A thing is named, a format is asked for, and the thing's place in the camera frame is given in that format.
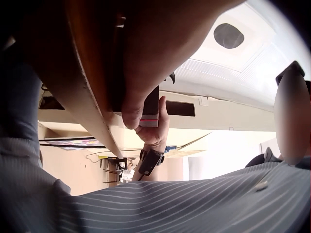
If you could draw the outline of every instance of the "gray striped shirt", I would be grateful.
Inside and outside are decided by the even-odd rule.
[[[70,196],[23,151],[0,163],[2,209],[20,232],[298,232],[310,212],[310,171],[285,162]]]

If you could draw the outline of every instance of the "ceiling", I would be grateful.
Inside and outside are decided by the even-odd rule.
[[[240,46],[226,49],[214,39],[223,23],[245,37]],[[298,61],[310,80],[310,52],[286,18],[267,1],[251,0],[223,13],[202,46],[176,71],[176,82],[161,90],[211,96],[273,111],[275,78]]]

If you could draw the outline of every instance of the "wristband device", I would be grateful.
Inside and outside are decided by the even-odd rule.
[[[160,153],[155,150],[149,151],[140,151],[139,155],[140,160],[142,160],[142,164],[138,172],[142,175],[139,180],[143,178],[143,176],[149,176],[154,169],[155,166],[159,166],[164,161],[164,153]]]

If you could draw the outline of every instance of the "hand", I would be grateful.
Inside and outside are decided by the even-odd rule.
[[[167,134],[169,132],[169,115],[167,114],[165,96],[159,100],[158,127],[138,126],[136,134],[145,142],[144,150],[153,149],[163,153],[166,147]]]
[[[217,17],[244,0],[149,0],[125,6],[123,122],[138,127],[152,90],[201,46]]]

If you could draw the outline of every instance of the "ceiling vent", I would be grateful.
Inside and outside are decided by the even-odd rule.
[[[244,35],[236,27],[227,23],[215,28],[214,38],[218,44],[228,49],[236,48],[244,41]]]

